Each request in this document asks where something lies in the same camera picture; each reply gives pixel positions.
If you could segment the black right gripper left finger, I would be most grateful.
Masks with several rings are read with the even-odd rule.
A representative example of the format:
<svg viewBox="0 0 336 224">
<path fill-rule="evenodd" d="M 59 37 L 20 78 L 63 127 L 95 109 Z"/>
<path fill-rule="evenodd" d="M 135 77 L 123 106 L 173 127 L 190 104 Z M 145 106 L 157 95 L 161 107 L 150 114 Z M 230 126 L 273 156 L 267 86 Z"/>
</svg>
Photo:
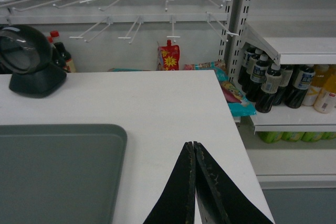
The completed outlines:
<svg viewBox="0 0 336 224">
<path fill-rule="evenodd" d="M 170 177 L 144 223 L 194 223 L 196 158 L 192 142 L 186 142 Z"/>
</svg>

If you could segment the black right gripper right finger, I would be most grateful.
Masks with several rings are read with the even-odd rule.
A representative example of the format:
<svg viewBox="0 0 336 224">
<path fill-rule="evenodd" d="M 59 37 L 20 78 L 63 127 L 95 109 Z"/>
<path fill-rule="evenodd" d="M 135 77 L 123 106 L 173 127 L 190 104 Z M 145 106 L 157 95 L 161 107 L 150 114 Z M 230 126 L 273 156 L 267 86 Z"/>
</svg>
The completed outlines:
<svg viewBox="0 0 336 224">
<path fill-rule="evenodd" d="M 272 223 L 201 143 L 194 142 L 194 152 L 196 197 L 202 223 Z"/>
</svg>

